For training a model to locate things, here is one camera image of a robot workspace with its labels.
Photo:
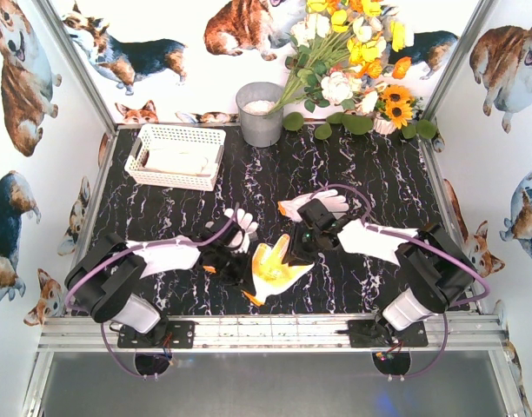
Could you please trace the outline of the cream glove red cuff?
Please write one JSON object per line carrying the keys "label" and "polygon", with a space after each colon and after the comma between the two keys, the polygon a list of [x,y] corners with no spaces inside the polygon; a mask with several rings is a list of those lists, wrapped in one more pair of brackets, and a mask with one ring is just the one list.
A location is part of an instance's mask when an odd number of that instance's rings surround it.
{"label": "cream glove red cuff", "polygon": [[214,158],[196,152],[151,149],[144,157],[142,167],[163,174],[209,176],[216,172],[218,164]]}

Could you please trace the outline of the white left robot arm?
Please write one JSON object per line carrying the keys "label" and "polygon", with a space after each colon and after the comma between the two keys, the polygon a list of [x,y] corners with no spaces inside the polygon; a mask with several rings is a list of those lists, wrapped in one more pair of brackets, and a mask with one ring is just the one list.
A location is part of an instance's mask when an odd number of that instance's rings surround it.
{"label": "white left robot arm", "polygon": [[65,306],[89,314],[96,323],[113,321],[148,334],[163,316],[149,301],[134,294],[142,278],[196,266],[219,272],[248,251],[249,238],[256,230],[251,214],[229,208],[194,236],[134,242],[111,233],[69,272]]}

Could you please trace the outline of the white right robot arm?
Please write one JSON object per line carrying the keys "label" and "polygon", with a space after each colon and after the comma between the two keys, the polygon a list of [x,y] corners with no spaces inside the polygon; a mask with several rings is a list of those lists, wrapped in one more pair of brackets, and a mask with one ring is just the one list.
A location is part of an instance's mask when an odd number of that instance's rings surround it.
{"label": "white right robot arm", "polygon": [[445,313],[475,281],[475,270],[439,225],[421,229],[391,228],[335,214],[318,198],[298,197],[277,204],[296,225],[283,264],[308,266],[319,254],[343,250],[395,264],[407,282],[382,310],[378,320],[395,331],[431,315]]}

